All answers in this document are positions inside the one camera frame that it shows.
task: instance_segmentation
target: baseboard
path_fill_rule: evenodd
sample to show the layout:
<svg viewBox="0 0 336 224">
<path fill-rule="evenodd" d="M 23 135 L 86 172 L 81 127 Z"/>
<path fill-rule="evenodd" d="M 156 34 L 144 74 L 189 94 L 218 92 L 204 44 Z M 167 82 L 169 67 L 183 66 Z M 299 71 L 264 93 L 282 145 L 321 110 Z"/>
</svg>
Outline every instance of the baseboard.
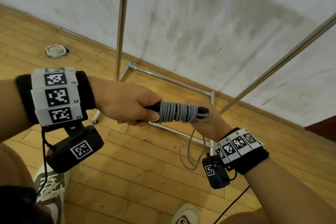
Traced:
<svg viewBox="0 0 336 224">
<path fill-rule="evenodd" d="M 71 38 L 77 39 L 77 40 L 79 40 L 81 42 L 84 42 L 86 44 L 94 46 L 95 48 L 97 48 L 97 49 L 99 49 L 101 51 L 109 52 L 109 53 L 111 53 L 113 55 L 116 54 L 116 50 L 113 49 L 113 48 L 111 48 L 111 47 L 109 47 L 109 46 L 107 46 L 107 45 L 101 44 L 101 43 L 99 43 L 99 42 L 97 42 L 95 40 L 89 39 L 89 38 L 84 37 L 82 35 L 78 35 L 78 34 L 72 32 L 72 31 L 66 30 L 66 29 L 64 29 L 64 28 L 62 28 L 60 26 L 57 26 L 57 25 L 53 24 L 53 23 L 44 21 L 44 20 L 42 20 L 40 18 L 37 18 L 37 17 L 35 17 L 35 16 L 31 15 L 31 14 L 28 14 L 26 12 L 20 11 L 20 10 L 18 10 L 16 8 L 11 7 L 11 6 L 8 6 L 8 5 L 0 3 L 0 8 L 3 9 L 3 10 L 7 10 L 7 11 L 9 11 L 11 13 L 14 13 L 15 15 L 24 17 L 25 19 L 27 19 L 27 20 L 29 20 L 31 22 L 34 22 L 36 24 L 39 24 L 39 25 L 42 25 L 44 27 L 50 28 L 52 30 L 55 30 L 55 31 L 61 33 L 61 34 L 67 35 L 67 36 L 69 36 Z M 160 74 L 162 74 L 164 76 L 170 77 L 172 79 L 175 79 L 177 81 L 183 82 L 183 83 L 188 84 L 188 85 L 191 85 L 193 87 L 196 87 L 196 88 L 199 88 L 199 89 L 202 89 L 202 90 L 206 90 L 206 91 L 211 91 L 212 90 L 211 88 L 209 88 L 207 86 L 204 86 L 204 85 L 199 84 L 197 82 L 194 82 L 194 81 L 192 81 L 190 79 L 187 79 L 187 78 L 184 78 L 182 76 L 179 76 L 179 75 L 177 75 L 177 74 L 175 74 L 173 72 L 170 72 L 170 71 L 168 71 L 166 69 L 163 69 L 161 67 L 153 65 L 153 64 L 151 64 L 149 62 L 143 61 L 143 60 L 141 60 L 139 58 L 136 58 L 136 57 L 134 57 L 134 56 L 132 56 L 130 54 L 123 53 L 122 57 L 124 59 L 127 59 L 127 60 L 131 61 L 132 63 L 135 63 L 137 65 L 146 67 L 149 70 L 152 70 L 152 71 L 154 71 L 156 73 L 160 73 Z M 233 97 L 230 97 L 230 96 L 228 96 L 228 95 L 226 95 L 224 93 L 221 93 L 219 91 L 216 91 L 216 90 L 215 90 L 215 95 L 216 95 L 216 97 L 219 97 L 219 98 L 224 99 L 226 101 L 231 101 L 233 99 Z M 245 108 L 247 110 L 250 110 L 252 112 L 255 112 L 255 113 L 257 113 L 257 114 L 259 114 L 261 116 L 267 117 L 267 118 L 269 118 L 271 120 L 274 120 L 274 121 L 279 122 L 281 124 L 287 125 L 287 126 L 289 126 L 291 128 L 295 128 L 297 130 L 304 130 L 303 127 L 301 127 L 301 126 L 299 126 L 299 125 L 297 125 L 297 124 L 295 124 L 293 122 L 290 122 L 288 120 L 280 118 L 280 117 L 278 117 L 278 116 L 276 116 L 274 114 L 271 114 L 269 112 L 261 110 L 258 107 L 254 107 L 254 106 L 252 106 L 252 105 L 250 105 L 248 103 L 245 103 L 243 101 L 239 101 L 237 103 L 237 105 L 241 106 L 241 107 L 243 107 L 243 108 Z"/>
</svg>

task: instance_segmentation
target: sneaker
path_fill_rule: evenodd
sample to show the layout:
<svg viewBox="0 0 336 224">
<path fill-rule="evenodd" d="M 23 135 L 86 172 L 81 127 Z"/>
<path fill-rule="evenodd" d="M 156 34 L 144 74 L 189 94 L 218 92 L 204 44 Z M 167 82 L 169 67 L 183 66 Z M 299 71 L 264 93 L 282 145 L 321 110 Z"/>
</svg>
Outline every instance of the sneaker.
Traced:
<svg viewBox="0 0 336 224">
<path fill-rule="evenodd" d="M 64 197 L 70 180 L 70 171 L 63 174 L 56 173 L 47 164 L 47 183 L 37 197 L 36 203 L 47 205 L 55 203 L 58 207 L 58 218 L 55 224 L 65 224 L 64 218 Z M 34 176 L 34 188 L 40 190 L 45 181 L 44 164 L 36 171 Z"/>
<path fill-rule="evenodd" d="M 201 224 L 200 213 L 196 206 L 184 204 L 177 210 L 170 224 Z"/>
</svg>

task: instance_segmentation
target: round floor socket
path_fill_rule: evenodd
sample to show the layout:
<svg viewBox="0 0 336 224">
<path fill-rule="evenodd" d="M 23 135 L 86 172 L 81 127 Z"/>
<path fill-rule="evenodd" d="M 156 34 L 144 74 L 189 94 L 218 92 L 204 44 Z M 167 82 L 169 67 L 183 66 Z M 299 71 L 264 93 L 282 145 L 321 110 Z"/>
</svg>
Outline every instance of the round floor socket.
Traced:
<svg viewBox="0 0 336 224">
<path fill-rule="evenodd" d="M 45 54 L 48 57 L 58 59 L 62 56 L 66 56 L 68 52 L 67 52 L 67 49 L 62 45 L 51 44 L 45 48 Z"/>
</svg>

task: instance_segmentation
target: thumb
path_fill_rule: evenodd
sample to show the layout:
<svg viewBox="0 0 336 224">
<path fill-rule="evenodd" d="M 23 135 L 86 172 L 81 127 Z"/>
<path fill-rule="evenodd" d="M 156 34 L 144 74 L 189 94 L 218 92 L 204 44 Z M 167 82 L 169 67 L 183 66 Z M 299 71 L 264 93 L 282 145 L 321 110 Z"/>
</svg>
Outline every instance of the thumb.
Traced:
<svg viewBox="0 0 336 224">
<path fill-rule="evenodd" d="M 146 121 L 158 121 L 160 119 L 160 115 L 157 112 L 152 110 L 142 108 L 140 113 L 140 119 Z"/>
</svg>

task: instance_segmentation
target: hand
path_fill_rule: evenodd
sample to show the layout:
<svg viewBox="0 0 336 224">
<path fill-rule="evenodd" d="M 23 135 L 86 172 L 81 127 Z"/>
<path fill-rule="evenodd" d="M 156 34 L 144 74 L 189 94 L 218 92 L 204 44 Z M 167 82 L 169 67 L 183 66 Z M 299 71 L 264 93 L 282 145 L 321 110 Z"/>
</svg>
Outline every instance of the hand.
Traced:
<svg viewBox="0 0 336 224">
<path fill-rule="evenodd" d="M 232 128 L 224 121 L 222 116 L 210 102 L 188 99 L 186 104 L 207 107 L 211 113 L 211 120 L 209 122 L 200 122 L 194 120 L 191 125 L 202 136 L 207 137 L 215 142 L 219 142 Z"/>
<path fill-rule="evenodd" d="M 157 121 L 157 112 L 144 108 L 162 98 L 150 89 L 133 83 L 115 82 L 88 76 L 94 94 L 96 107 L 107 117 L 118 123 L 144 126 Z"/>
</svg>

